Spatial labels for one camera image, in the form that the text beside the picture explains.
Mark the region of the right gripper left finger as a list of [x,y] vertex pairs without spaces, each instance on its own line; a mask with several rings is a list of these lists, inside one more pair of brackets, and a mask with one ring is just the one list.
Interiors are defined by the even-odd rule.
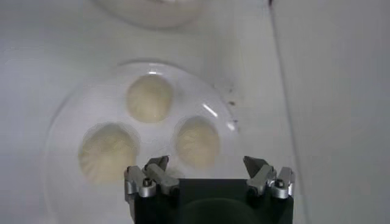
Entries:
[[124,171],[125,201],[129,203],[136,196],[154,197],[158,190],[163,195],[177,197],[180,181],[166,173],[168,162],[169,156],[160,156],[151,158],[142,169],[139,166],[127,167]]

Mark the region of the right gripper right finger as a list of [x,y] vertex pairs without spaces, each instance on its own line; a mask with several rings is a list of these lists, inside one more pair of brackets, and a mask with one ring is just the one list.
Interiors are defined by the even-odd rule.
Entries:
[[282,167],[279,173],[264,159],[244,156],[244,165],[250,176],[246,180],[249,194],[261,197],[270,189],[277,199],[287,199],[294,195],[295,174],[290,167]]

